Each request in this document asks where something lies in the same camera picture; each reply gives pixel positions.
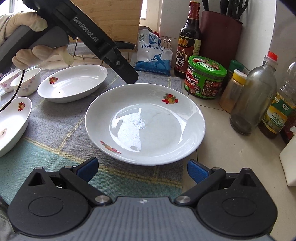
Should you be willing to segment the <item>gloved left hand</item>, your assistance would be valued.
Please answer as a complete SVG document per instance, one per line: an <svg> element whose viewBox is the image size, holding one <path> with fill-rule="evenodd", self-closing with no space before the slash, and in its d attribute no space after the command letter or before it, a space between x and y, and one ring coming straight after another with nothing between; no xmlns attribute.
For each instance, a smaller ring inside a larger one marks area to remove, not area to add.
<svg viewBox="0 0 296 241"><path fill-rule="evenodd" d="M19 12L1 16L1 44L21 26L28 26L35 32L41 32L48 27L45 19L35 12ZM12 58L12 63L20 70L28 69L38 65L52 56L60 55L62 60L72 65L73 57L68 53L67 47L50 48L44 45L37 45L33 49L21 49Z"/></svg>

